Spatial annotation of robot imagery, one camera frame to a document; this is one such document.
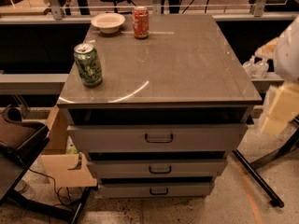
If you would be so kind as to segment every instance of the red soda can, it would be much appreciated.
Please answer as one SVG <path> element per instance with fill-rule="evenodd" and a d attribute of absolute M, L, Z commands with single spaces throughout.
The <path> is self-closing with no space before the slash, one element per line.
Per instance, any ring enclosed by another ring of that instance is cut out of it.
<path fill-rule="evenodd" d="M 134 36 L 138 39 L 149 36 L 149 11 L 146 7 L 135 7 L 133 10 Z"/>

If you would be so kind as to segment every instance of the drawer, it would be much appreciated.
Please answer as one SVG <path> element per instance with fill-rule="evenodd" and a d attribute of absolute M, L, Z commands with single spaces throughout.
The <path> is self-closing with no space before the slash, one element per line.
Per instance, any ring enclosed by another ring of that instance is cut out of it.
<path fill-rule="evenodd" d="M 93 178 L 176 177 L 221 175 L 227 162 L 218 160 L 90 161 Z"/>
<path fill-rule="evenodd" d="M 246 124 L 192 126 L 68 126 L 83 152 L 159 152 L 236 149 Z"/>
<path fill-rule="evenodd" d="M 213 182 L 99 185 L 102 198 L 166 198 L 205 197 L 214 188 Z"/>

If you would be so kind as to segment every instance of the soda can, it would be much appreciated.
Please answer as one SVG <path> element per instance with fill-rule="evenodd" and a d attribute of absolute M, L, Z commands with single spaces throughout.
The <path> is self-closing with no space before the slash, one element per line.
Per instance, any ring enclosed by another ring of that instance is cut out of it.
<path fill-rule="evenodd" d="M 74 48 L 74 59 L 83 85 L 94 87 L 102 82 L 102 67 L 92 44 L 82 43 Z"/>
<path fill-rule="evenodd" d="M 135 7 L 133 10 L 134 36 L 138 39 L 149 36 L 149 11 L 146 7 Z"/>

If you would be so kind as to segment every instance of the floor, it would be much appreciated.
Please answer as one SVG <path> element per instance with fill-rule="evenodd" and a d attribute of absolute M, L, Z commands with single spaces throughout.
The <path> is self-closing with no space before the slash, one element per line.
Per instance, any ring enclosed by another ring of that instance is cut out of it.
<path fill-rule="evenodd" d="M 294 132 L 294 128 L 289 126 L 278 137 L 268 136 L 259 132 L 259 120 L 254 121 L 239 146 L 249 161 L 280 147 Z M 37 159 L 31 169 L 43 173 L 41 160 Z M 285 203 L 283 208 L 270 204 L 266 193 L 231 154 L 223 174 L 215 181 L 215 188 L 205 198 L 103 200 L 96 190 L 92 190 L 78 223 L 298 223 L 299 149 L 261 168 L 259 174 Z M 25 197 L 52 205 L 59 203 L 45 176 L 28 171 L 23 180 L 29 185 L 23 193 Z M 70 189 L 70 195 L 72 200 L 76 200 L 80 189 Z M 0 207 L 0 224 L 7 223 L 65 222 L 23 210 L 10 201 Z"/>
<path fill-rule="evenodd" d="M 146 6 L 149 12 L 152 10 L 153 0 L 132 0 L 137 6 Z M 164 13 L 168 13 L 169 5 L 168 0 L 165 0 Z M 91 15 L 96 15 L 101 11 L 113 11 L 113 4 L 111 2 L 103 2 L 100 0 L 88 0 L 88 5 Z M 77 0 L 72 0 L 71 3 L 72 15 L 78 13 Z M 128 11 L 133 9 L 133 4 L 126 1 L 118 3 L 119 12 Z M 180 12 L 182 13 L 195 12 L 246 12 L 249 13 L 250 5 L 249 0 L 181 0 Z"/>

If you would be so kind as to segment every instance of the metal pole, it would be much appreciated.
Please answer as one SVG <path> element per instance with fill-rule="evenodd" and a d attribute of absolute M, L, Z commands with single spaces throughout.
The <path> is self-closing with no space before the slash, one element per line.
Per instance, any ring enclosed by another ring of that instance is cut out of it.
<path fill-rule="evenodd" d="M 251 8 L 251 13 L 254 17 L 261 17 L 263 15 L 264 6 L 267 0 L 255 0 Z"/>
<path fill-rule="evenodd" d="M 234 150 L 233 153 L 235 156 L 241 161 L 243 166 L 247 169 L 247 171 L 252 175 L 252 177 L 258 182 L 261 188 L 269 195 L 272 199 L 271 204 L 273 206 L 278 206 L 282 208 L 284 206 L 284 202 L 277 196 L 277 194 L 270 188 L 270 186 L 263 180 L 263 178 L 256 172 L 256 170 L 251 166 L 251 164 L 244 158 L 244 156 L 238 151 Z"/>
<path fill-rule="evenodd" d="M 64 11 L 61 9 L 61 5 L 58 0 L 49 0 L 50 10 L 55 20 L 61 20 L 64 15 Z"/>

